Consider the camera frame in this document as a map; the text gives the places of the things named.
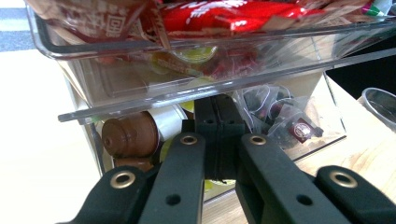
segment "transparent container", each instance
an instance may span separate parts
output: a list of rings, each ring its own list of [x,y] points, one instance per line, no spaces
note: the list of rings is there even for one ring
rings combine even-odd
[[[396,95],[378,88],[367,88],[358,102],[396,132]]]
[[[59,116],[81,124],[396,54],[348,57],[396,35],[392,18],[318,28],[180,40],[70,45],[29,7],[37,48],[55,59],[88,108]]]

